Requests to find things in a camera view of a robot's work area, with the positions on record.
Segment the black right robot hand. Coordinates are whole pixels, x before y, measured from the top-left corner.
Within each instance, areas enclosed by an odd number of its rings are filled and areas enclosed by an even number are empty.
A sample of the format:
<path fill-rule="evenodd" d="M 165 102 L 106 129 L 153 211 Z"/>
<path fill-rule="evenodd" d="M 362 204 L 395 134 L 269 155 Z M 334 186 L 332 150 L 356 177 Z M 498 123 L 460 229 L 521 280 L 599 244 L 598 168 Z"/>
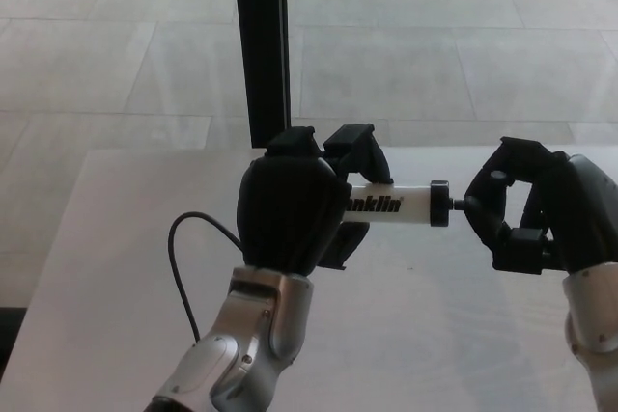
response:
<path fill-rule="evenodd" d="M 498 271 L 575 274 L 617 260 L 617 184 L 581 154 L 504 137 L 455 207 Z"/>

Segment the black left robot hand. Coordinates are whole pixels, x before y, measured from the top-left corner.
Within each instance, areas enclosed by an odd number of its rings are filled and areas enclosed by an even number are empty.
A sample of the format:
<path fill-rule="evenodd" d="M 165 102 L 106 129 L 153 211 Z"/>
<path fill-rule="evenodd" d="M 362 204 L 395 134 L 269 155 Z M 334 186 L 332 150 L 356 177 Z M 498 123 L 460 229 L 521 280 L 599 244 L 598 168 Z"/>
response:
<path fill-rule="evenodd" d="M 323 145 L 312 126 L 286 129 L 242 177 L 237 227 L 245 264 L 309 276 L 341 270 L 370 229 L 346 220 L 350 174 L 390 185 L 372 124 L 344 124 Z"/>

